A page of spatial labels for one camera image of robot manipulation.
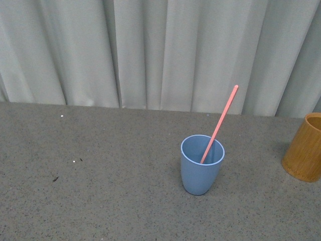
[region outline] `plastic cup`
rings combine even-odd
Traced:
[[[215,140],[204,163],[200,164],[210,139],[205,135],[193,135],[181,144],[183,186],[192,195],[202,195],[211,188],[225,156],[222,144]]]

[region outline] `pink straw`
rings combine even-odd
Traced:
[[[231,95],[230,95],[230,98],[229,98],[229,100],[227,101],[226,106],[225,106],[225,108],[224,108],[224,110],[223,110],[223,113],[222,113],[222,115],[221,115],[221,117],[220,117],[220,119],[219,119],[219,122],[217,123],[217,125],[216,125],[216,127],[215,127],[215,130],[214,130],[214,132],[213,132],[213,134],[212,134],[212,137],[211,137],[211,139],[210,139],[210,142],[209,142],[209,144],[208,144],[207,147],[206,147],[205,153],[204,153],[204,155],[203,155],[203,157],[202,157],[202,160],[201,160],[201,164],[203,164],[203,162],[205,161],[205,158],[207,157],[207,154],[208,154],[208,152],[209,152],[209,150],[210,150],[210,148],[211,148],[211,146],[212,146],[212,144],[213,144],[213,141],[215,140],[215,137],[216,137],[216,135],[217,135],[217,132],[219,132],[219,129],[220,129],[220,127],[221,127],[221,124],[222,124],[222,122],[223,122],[223,120],[224,120],[224,118],[225,118],[225,116],[226,116],[227,111],[229,110],[229,108],[230,108],[230,106],[231,106],[231,104],[232,104],[232,101],[233,101],[233,99],[234,99],[234,97],[235,97],[235,95],[236,95],[236,92],[237,92],[238,88],[239,88],[238,85],[235,85],[234,88],[233,88],[233,91],[232,91],[232,93],[231,93]]]

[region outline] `curtain fold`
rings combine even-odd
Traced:
[[[303,117],[320,0],[3,0],[0,101]]]

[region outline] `brown cup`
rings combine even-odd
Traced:
[[[316,182],[321,177],[321,113],[305,116],[283,157],[282,166],[305,182]]]

